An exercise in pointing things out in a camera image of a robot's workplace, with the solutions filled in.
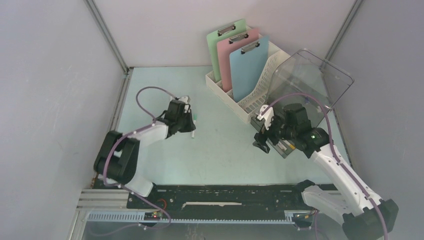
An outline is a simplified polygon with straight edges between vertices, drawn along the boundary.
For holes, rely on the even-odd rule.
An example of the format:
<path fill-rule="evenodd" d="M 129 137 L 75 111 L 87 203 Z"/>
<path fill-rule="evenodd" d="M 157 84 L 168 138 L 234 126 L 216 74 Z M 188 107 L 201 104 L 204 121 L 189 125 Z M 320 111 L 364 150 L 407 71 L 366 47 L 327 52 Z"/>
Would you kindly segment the light green cap marker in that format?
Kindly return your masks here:
<path fill-rule="evenodd" d="M 195 132 L 196 132 L 196 122 L 197 122 L 197 114 L 193 115 L 193 125 L 194 125 L 194 130 L 191 132 L 191 138 L 194 139 L 195 138 Z"/>

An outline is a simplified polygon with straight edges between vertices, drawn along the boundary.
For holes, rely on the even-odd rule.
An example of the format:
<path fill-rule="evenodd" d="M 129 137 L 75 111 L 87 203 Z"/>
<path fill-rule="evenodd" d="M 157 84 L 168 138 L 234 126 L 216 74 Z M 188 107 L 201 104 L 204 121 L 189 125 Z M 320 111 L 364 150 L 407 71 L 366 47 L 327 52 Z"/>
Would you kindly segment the white file organizer rack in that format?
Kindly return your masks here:
<path fill-rule="evenodd" d="M 242 99 L 235 102 L 233 99 L 233 89 L 224 92 L 221 80 L 215 82 L 213 70 L 205 77 L 207 87 L 217 95 L 244 123 L 249 123 L 253 113 L 265 102 L 268 88 L 271 84 L 273 73 L 278 66 L 289 58 L 289 54 L 281 50 L 269 41 L 268 59 L 262 70 L 260 78 L 254 90 Z"/>

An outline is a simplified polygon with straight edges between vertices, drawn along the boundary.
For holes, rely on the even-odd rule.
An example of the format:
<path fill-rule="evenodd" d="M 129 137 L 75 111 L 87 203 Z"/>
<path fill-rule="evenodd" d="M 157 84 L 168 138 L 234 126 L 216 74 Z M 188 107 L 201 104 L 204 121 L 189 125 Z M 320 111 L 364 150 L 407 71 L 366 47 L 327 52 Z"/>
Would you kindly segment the blue clipboard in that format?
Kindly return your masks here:
<path fill-rule="evenodd" d="M 256 87 L 268 60 L 269 36 L 263 36 L 229 55 L 233 100 L 239 103 Z"/>

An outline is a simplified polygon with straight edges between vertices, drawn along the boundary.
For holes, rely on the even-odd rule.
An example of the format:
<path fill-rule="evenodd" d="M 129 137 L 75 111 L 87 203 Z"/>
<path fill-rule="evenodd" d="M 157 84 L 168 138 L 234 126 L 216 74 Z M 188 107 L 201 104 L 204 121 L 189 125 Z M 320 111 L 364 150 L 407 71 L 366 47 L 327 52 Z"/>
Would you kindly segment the clear grey drawer box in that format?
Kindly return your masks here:
<path fill-rule="evenodd" d="M 320 124 L 329 123 L 330 111 L 353 83 L 349 73 L 310 50 L 290 56 L 273 73 L 263 104 L 273 107 L 274 116 L 282 117 L 291 130 L 291 140 L 279 142 L 291 143 L 307 158 L 329 144 L 330 130 Z M 256 119 L 259 110 L 252 119 L 259 125 L 257 133 L 264 133 L 264 121 Z M 268 138 L 266 143 L 278 146 Z"/>

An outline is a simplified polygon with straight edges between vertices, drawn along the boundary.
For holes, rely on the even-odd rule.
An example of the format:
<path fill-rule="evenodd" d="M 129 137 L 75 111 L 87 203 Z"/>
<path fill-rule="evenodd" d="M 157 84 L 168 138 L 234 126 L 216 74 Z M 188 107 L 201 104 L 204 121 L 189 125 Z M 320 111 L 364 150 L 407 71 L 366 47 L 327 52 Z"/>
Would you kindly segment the pink clipboard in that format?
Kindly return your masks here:
<path fill-rule="evenodd" d="M 230 54 L 259 39 L 259 28 L 252 28 L 217 43 L 217 56 L 222 90 L 227 93 L 232 87 Z"/>

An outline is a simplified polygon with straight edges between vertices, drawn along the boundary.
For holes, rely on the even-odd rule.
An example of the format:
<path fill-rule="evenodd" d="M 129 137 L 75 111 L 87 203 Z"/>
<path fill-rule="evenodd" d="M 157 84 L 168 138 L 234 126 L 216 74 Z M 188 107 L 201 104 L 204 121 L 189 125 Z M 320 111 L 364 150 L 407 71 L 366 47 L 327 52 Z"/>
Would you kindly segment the green clipboard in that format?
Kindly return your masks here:
<path fill-rule="evenodd" d="M 209 56 L 212 64 L 212 70 L 214 74 L 214 82 L 217 83 L 221 80 L 219 60 L 218 60 L 218 42 L 227 38 L 233 37 L 237 34 L 246 31 L 246 20 L 244 18 L 239 19 L 233 23 L 222 26 L 221 28 L 209 33 L 206 36 L 207 46 L 209 50 Z"/>

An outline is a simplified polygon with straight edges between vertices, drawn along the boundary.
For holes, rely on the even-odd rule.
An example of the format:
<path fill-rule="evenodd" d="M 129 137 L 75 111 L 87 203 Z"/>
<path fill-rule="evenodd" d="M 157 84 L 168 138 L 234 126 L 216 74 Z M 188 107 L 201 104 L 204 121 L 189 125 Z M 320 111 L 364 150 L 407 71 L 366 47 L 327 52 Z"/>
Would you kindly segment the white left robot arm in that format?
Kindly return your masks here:
<path fill-rule="evenodd" d="M 158 202 L 158 194 L 152 191 L 156 185 L 143 177 L 137 167 L 139 151 L 176 133 L 190 133 L 195 129 L 190 97 L 174 98 L 154 123 L 127 134 L 109 131 L 93 170 L 105 177 L 108 185 L 124 186 L 131 193 L 139 195 L 138 201 L 145 208 L 153 208 Z"/>

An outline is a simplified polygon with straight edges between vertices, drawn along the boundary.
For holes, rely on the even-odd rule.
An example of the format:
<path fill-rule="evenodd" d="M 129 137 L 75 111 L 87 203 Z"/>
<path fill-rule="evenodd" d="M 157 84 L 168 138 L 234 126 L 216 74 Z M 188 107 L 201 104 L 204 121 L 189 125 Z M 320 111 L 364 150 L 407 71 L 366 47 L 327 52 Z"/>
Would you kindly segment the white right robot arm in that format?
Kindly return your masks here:
<path fill-rule="evenodd" d="M 330 136 L 331 131 L 313 127 L 307 110 L 300 103 L 288 104 L 283 115 L 276 115 L 272 106 L 260 107 L 256 119 L 262 123 L 254 135 L 253 145 L 268 153 L 267 141 L 275 146 L 281 140 L 312 160 L 331 180 L 343 200 L 334 198 L 314 183 L 291 194 L 291 204 L 297 209 L 310 206 L 341 225 L 349 240 L 389 238 L 399 212 L 392 200 L 384 200 L 373 191 L 343 159 Z"/>

